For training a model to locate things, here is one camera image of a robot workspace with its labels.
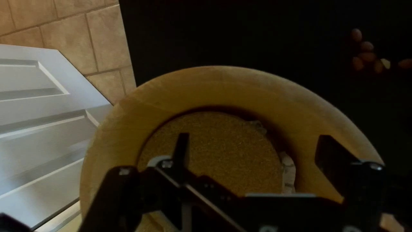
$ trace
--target door panel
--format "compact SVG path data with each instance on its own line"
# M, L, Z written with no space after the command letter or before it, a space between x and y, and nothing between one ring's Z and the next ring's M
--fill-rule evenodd
M0 45L0 211L33 227L74 201L109 108L59 52Z

